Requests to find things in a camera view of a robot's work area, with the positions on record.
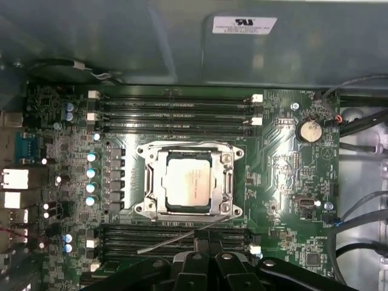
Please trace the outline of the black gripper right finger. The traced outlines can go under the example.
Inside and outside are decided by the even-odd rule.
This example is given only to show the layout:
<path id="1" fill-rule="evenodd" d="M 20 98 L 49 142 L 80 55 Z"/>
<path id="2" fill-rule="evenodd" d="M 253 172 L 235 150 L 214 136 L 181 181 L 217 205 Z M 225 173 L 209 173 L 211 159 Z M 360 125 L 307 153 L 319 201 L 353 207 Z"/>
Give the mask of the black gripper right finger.
<path id="1" fill-rule="evenodd" d="M 221 240 L 219 232 L 209 232 L 209 250 L 220 277 L 219 290 L 353 290 L 278 258 L 263 258 L 253 266 L 239 253 L 225 251 Z"/>

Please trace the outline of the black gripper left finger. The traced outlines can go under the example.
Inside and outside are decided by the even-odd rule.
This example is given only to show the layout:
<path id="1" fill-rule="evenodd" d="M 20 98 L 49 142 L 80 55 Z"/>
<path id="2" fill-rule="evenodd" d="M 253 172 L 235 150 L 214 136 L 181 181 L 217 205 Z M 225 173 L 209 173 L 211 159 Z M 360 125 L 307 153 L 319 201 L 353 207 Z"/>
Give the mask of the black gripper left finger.
<path id="1" fill-rule="evenodd" d="M 146 258 L 82 290 L 207 290 L 209 231 L 194 231 L 194 242 L 194 251 L 178 253 L 172 263 L 157 257 Z"/>

